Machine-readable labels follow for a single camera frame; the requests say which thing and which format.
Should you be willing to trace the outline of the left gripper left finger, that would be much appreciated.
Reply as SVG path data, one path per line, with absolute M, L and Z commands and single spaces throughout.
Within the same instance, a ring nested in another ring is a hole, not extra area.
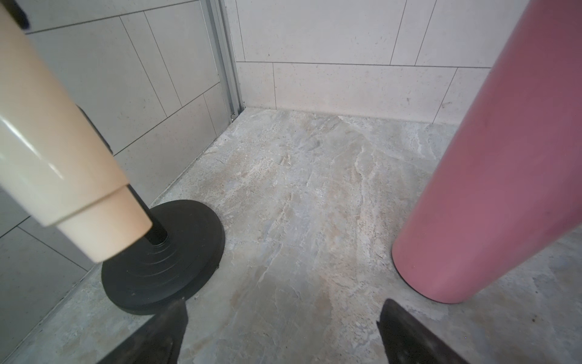
M 154 315 L 99 363 L 177 363 L 187 325 L 182 298 Z

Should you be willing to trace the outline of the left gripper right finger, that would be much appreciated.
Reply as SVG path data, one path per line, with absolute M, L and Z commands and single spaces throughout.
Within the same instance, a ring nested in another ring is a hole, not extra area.
M 468 363 L 395 300 L 384 302 L 377 327 L 388 363 Z

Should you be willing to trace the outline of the pink thermos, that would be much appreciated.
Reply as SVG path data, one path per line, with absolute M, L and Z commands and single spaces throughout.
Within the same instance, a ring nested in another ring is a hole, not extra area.
M 532 1 L 392 247 L 461 303 L 581 223 L 581 3 Z

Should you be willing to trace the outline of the beige microphone on black stand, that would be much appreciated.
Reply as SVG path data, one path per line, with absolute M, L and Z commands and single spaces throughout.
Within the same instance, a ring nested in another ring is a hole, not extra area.
M 1 186 L 102 264 L 115 306 L 183 309 L 220 265 L 225 232 L 204 203 L 149 208 L 89 118 L 38 56 L 24 10 L 1 3 Z

